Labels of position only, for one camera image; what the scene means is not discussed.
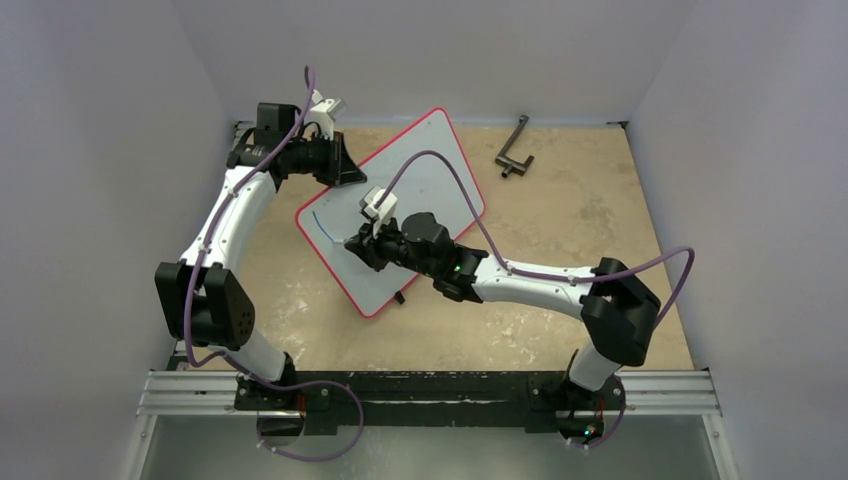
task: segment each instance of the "wooden floor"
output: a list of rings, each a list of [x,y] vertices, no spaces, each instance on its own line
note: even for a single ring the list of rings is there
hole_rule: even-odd
[[[351,156],[361,161],[399,130],[346,129]],[[658,255],[623,130],[528,127],[510,156],[536,160],[525,177],[504,180],[494,157],[511,131],[458,128],[486,201],[483,220],[505,257],[573,267],[594,265],[602,256],[634,266]],[[238,274],[256,306],[258,328],[298,368],[559,370],[588,338],[580,322],[558,313],[451,302],[426,278],[405,290],[404,305],[361,317],[294,223],[298,207],[320,190],[311,177],[283,183]],[[476,226],[461,243],[489,249]],[[664,268],[640,278],[661,300],[668,298]],[[676,309],[654,333],[645,368],[692,368]]]

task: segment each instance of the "allen key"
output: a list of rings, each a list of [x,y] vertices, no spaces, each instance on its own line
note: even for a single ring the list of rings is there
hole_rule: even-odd
[[[533,163],[533,159],[535,158],[533,155],[528,156],[524,163],[513,160],[506,155],[506,152],[509,151],[512,144],[515,143],[518,136],[521,135],[521,131],[524,130],[524,126],[527,125],[528,121],[530,121],[530,117],[527,115],[519,117],[518,126],[515,127],[515,131],[512,132],[512,135],[509,136],[509,139],[498,153],[498,156],[495,157],[495,163],[504,167],[503,172],[501,172],[501,176],[503,178],[508,177],[510,173],[517,173],[523,177],[524,174],[527,173],[527,169],[530,168],[530,164]]]

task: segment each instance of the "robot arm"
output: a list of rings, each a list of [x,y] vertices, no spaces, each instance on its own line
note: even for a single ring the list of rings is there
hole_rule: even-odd
[[[223,186],[200,233],[178,262],[162,262],[155,275],[168,330],[174,338],[184,339],[189,280],[200,258],[200,249],[208,240],[192,297],[192,343],[213,351],[223,350],[240,365],[271,381],[281,378],[287,357],[261,332],[255,331],[253,303],[236,278],[247,241],[288,175],[311,174],[319,183],[328,186],[367,179],[348,155],[343,134],[334,130],[334,121],[343,111],[344,102],[324,99],[316,91],[313,103],[310,117],[318,125],[319,133],[304,139],[301,131],[301,135],[290,141],[267,168],[256,172],[236,193],[234,186],[281,142],[299,112],[294,105],[259,104],[253,143],[247,144],[249,135],[245,135],[230,152]],[[216,222],[220,205],[232,193],[236,193],[235,197]],[[206,239],[213,223],[217,223],[217,228],[212,237]]]
[[[581,320],[591,341],[575,357],[568,381],[588,391],[600,389],[622,365],[644,363],[660,302],[636,277],[571,283],[514,274],[489,252],[455,243],[430,212],[410,215],[398,228],[392,217],[397,198],[390,193],[376,206],[383,193],[375,187],[365,196],[362,214],[368,221],[345,243],[373,270],[379,272],[391,262],[432,278],[436,290],[457,302],[521,303]],[[610,258],[577,268],[508,264],[518,270],[579,278],[627,269]]]

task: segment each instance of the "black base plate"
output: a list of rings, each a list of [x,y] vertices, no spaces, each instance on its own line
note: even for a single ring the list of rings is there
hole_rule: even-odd
[[[333,380],[347,385],[363,403],[369,426],[520,427],[527,433],[557,432],[557,412],[605,408],[618,410],[612,377],[595,394],[570,383],[565,372],[360,372],[300,371],[297,382]],[[292,393],[279,393],[249,380],[252,387],[237,395],[236,410],[294,409]],[[305,396],[307,435],[334,435],[339,426],[357,425],[353,400],[333,387],[309,387]]]

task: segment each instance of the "whiteboard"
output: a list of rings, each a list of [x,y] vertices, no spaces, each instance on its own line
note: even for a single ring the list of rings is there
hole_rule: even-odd
[[[485,203],[450,118],[444,109],[436,108],[362,162],[360,167],[368,176],[366,183],[324,190],[295,215],[300,231],[365,317],[376,315],[417,274],[391,263],[381,272],[374,272],[345,250],[343,240],[354,236],[366,221],[359,213],[362,197],[374,186],[386,187],[401,165],[421,150],[435,150],[450,161],[474,208],[482,214]],[[392,193],[398,198],[398,225],[413,213],[433,212],[456,239],[474,223],[453,176],[435,157],[423,156],[410,165]]]

